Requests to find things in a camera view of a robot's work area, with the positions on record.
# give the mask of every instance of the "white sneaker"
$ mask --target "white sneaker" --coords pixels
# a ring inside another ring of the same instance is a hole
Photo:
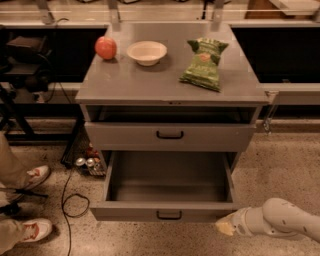
[[[30,175],[29,184],[25,186],[24,190],[31,190],[35,188],[36,186],[40,185],[42,182],[44,182],[50,175],[49,166],[43,165],[40,167],[36,167],[32,169],[31,171],[27,172]]]
[[[36,167],[31,171],[28,171],[27,173],[30,175],[29,183],[21,189],[31,190],[36,186],[40,185],[49,177],[50,169],[49,169],[49,166],[43,165],[43,166]],[[20,200],[23,196],[24,196],[23,194],[6,193],[7,200],[10,203]]]
[[[52,223],[47,219],[33,219],[22,223],[25,231],[21,243],[36,242],[52,232]]]

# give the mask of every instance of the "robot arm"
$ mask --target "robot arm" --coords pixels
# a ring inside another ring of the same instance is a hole
[[[237,232],[295,240],[307,236],[320,243],[320,217],[280,198],[271,198],[262,207],[240,209],[218,220],[216,227],[226,235]]]

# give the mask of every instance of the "bowl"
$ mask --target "bowl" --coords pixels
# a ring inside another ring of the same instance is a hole
[[[127,54],[142,66],[153,66],[167,54],[167,47],[158,42],[140,41],[130,45]]]

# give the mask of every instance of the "cabinet top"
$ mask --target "cabinet top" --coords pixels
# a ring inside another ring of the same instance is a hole
[[[76,96],[80,104],[211,104],[264,105],[259,88],[240,45],[228,24],[211,22],[131,22],[109,27],[106,36],[117,43],[113,60],[96,55]],[[228,43],[218,66],[221,92],[179,82],[191,64],[193,52],[187,40],[207,37]],[[144,67],[126,54],[138,41],[157,41],[168,50],[158,64]]]

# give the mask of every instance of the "closed drawer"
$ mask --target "closed drawer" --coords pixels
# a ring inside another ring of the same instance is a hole
[[[245,151],[255,130],[250,124],[86,123],[98,149]]]

